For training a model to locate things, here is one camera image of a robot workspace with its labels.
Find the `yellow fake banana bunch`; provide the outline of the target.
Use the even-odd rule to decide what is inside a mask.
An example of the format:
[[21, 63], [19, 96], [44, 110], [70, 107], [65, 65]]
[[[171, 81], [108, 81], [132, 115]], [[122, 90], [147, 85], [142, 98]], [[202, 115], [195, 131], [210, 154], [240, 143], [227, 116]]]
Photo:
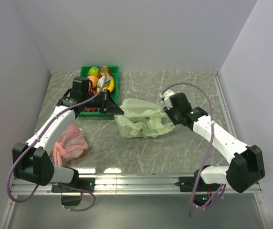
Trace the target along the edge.
[[104, 89], [108, 89], [110, 92], [112, 92], [115, 87], [115, 82], [114, 82], [114, 79], [112, 76], [112, 72], [108, 69], [107, 66], [104, 66], [100, 71], [101, 77], [105, 76], [105, 70], [106, 70], [107, 77], [108, 77], [108, 83], [105, 85]]

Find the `pink fake peach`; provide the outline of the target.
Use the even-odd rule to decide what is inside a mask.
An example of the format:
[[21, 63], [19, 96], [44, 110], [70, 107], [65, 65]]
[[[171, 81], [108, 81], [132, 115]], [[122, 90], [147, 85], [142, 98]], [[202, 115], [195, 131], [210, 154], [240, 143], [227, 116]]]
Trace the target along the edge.
[[95, 75], [90, 75], [87, 77], [91, 82], [93, 87], [97, 87], [98, 78]]

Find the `light green plastic bag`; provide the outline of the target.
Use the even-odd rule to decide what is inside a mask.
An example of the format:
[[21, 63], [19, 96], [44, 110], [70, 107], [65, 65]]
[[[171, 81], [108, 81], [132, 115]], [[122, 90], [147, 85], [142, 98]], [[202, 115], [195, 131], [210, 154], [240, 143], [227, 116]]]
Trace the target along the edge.
[[123, 100], [120, 108], [124, 114], [115, 115], [114, 118], [124, 138], [156, 138], [175, 127], [171, 121], [167, 121], [168, 116], [158, 104], [128, 98]]

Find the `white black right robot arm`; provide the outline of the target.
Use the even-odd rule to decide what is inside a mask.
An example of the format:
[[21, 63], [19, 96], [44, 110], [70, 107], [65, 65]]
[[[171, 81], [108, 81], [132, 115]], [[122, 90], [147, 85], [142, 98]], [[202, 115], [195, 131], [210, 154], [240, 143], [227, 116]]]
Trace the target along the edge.
[[204, 166], [195, 172], [194, 185], [206, 190], [210, 184], [229, 185], [243, 193], [265, 176], [263, 153], [257, 145], [241, 142], [219, 126], [200, 107], [192, 108], [184, 93], [171, 90], [161, 95], [164, 112], [174, 125], [182, 125], [211, 143], [228, 162], [228, 166]]

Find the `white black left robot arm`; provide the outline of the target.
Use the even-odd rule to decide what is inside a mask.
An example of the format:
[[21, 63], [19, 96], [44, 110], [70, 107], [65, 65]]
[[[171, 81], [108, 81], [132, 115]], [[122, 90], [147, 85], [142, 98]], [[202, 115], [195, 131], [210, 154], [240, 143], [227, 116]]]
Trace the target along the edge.
[[102, 114], [124, 114], [108, 90], [97, 94], [67, 90], [41, 129], [25, 144], [17, 143], [14, 146], [13, 166], [9, 174], [40, 186], [63, 183], [68, 191], [76, 191], [80, 186], [78, 172], [72, 168], [54, 166], [50, 152], [67, 126], [87, 107], [97, 108]]

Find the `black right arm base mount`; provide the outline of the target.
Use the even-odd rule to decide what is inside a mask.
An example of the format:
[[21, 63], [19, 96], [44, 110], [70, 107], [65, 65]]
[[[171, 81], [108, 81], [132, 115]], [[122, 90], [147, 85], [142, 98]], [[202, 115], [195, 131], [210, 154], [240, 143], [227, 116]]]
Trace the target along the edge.
[[[180, 192], [192, 192], [195, 182], [196, 177], [179, 177], [175, 186], [179, 187]], [[210, 206], [213, 192], [217, 191], [220, 187], [220, 184], [205, 184], [202, 179], [200, 179], [196, 191], [204, 192], [204, 194], [196, 194], [193, 199], [193, 204], [196, 207], [202, 207], [206, 202], [209, 202], [207, 206]]]

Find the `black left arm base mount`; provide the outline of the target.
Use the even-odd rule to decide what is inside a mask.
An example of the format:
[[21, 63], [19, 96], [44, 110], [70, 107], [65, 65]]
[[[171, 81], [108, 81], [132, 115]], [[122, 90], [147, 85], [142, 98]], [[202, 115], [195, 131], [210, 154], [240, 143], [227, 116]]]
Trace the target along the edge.
[[80, 178], [76, 185], [52, 184], [51, 192], [61, 195], [61, 204], [65, 207], [75, 207], [81, 203], [84, 194], [84, 192], [80, 192], [78, 189], [93, 193], [94, 187], [95, 178]]

